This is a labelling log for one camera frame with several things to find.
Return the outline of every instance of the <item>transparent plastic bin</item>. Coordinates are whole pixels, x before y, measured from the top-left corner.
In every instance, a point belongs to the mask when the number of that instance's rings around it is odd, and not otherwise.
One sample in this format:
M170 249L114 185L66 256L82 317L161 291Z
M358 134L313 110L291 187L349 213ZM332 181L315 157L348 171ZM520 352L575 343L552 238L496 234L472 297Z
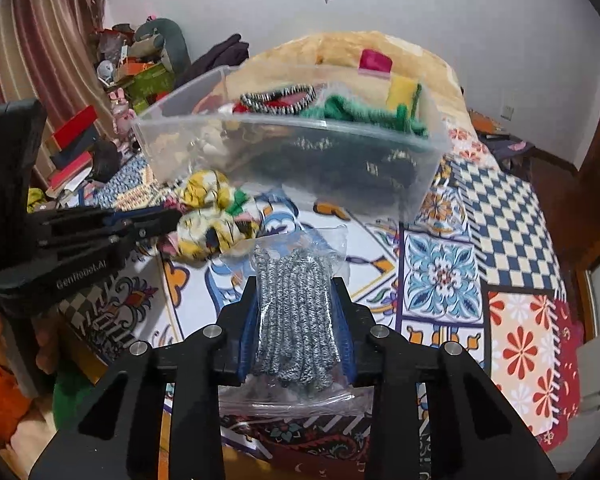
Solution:
M218 170L253 194L282 187L301 208L321 200L364 218L413 221L440 158L451 149L426 87L417 112L428 139L361 123L218 113L245 92L327 82L377 108L384 108L390 87L386 74L339 66L223 66L144 111L135 130L159 180Z

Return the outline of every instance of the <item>blue and white checkerboard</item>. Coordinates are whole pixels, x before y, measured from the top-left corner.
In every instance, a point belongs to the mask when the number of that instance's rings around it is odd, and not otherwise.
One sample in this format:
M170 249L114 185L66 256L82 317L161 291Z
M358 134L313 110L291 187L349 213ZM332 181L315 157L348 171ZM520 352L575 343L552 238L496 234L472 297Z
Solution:
M463 160L452 166L483 279L562 291L560 265L531 184Z

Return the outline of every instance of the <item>beaded black and white band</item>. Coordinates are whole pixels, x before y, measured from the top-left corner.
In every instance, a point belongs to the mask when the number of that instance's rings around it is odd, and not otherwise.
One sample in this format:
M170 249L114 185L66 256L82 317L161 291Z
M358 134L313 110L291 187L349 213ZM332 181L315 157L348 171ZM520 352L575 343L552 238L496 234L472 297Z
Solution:
M297 103L283 107L269 106L266 103L275 101L288 95L306 94ZM315 99L315 89L311 85L291 85L279 90L272 90L262 94L248 93L240 96L240 102L250 111L257 114L270 115L298 115L307 108Z

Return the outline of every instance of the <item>red book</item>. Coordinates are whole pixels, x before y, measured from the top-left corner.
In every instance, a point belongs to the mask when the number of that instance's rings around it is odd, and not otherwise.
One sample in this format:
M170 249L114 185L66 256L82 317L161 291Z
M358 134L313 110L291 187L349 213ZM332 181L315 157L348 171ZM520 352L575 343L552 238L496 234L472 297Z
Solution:
M62 171L54 171L49 177L49 187L55 189L63 182L71 180L84 168L91 164L91 153L83 152L81 155L71 161Z
M62 128L52 135L60 150L64 150L72 140L91 126L98 115L93 106L87 106L83 111L74 115Z

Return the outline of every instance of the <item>pink bunny toy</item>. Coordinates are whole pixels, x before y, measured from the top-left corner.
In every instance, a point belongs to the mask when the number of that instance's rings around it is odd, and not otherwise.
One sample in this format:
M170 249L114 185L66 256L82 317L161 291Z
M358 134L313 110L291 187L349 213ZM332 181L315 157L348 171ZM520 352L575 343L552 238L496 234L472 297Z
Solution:
M122 88L109 94L111 112L113 114L113 130L120 140L126 140L136 113L129 107Z

